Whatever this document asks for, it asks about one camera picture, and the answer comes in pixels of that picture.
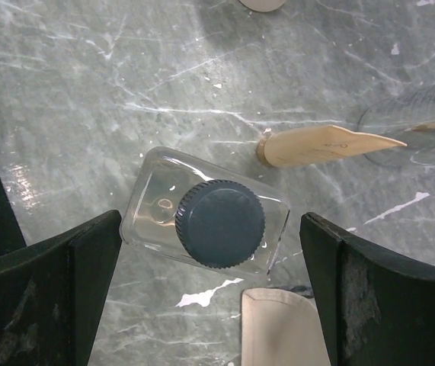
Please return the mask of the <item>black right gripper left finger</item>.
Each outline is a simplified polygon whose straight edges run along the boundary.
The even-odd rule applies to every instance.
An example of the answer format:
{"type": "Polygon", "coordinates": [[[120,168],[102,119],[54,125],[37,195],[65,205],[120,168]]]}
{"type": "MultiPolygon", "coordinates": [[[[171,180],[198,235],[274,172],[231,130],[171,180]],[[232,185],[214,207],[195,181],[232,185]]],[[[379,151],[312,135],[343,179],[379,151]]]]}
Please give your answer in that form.
{"type": "Polygon", "coordinates": [[[0,257],[0,365],[87,365],[114,275],[121,215],[109,210],[0,257]]]}

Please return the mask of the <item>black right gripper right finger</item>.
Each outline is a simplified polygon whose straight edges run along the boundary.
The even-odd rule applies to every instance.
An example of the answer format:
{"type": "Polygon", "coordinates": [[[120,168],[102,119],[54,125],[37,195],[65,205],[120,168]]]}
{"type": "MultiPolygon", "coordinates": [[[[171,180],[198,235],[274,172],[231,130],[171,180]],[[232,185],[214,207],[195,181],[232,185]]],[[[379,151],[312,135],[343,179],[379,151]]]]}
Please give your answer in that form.
{"type": "Polygon", "coordinates": [[[300,240],[332,365],[435,365],[435,266],[316,213],[300,240]]]}

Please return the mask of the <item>cream canvas tote bag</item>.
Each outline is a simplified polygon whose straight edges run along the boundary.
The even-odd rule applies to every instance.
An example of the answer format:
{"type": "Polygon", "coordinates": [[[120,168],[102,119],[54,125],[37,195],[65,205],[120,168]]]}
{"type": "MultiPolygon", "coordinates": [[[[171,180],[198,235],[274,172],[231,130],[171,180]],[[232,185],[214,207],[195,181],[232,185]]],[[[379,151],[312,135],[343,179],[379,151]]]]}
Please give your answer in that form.
{"type": "Polygon", "coordinates": [[[313,302],[281,289],[253,288],[242,293],[242,365],[330,363],[313,302]]]}

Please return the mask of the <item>cream cylindrical bottle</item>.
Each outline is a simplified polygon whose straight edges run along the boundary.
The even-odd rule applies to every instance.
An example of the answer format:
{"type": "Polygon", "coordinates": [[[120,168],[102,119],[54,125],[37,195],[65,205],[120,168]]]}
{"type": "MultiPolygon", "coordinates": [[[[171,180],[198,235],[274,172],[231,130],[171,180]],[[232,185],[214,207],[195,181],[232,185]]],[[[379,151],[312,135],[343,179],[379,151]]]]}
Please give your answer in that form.
{"type": "Polygon", "coordinates": [[[268,13],[281,8],[286,0],[239,0],[239,2],[252,11],[268,13]]]}

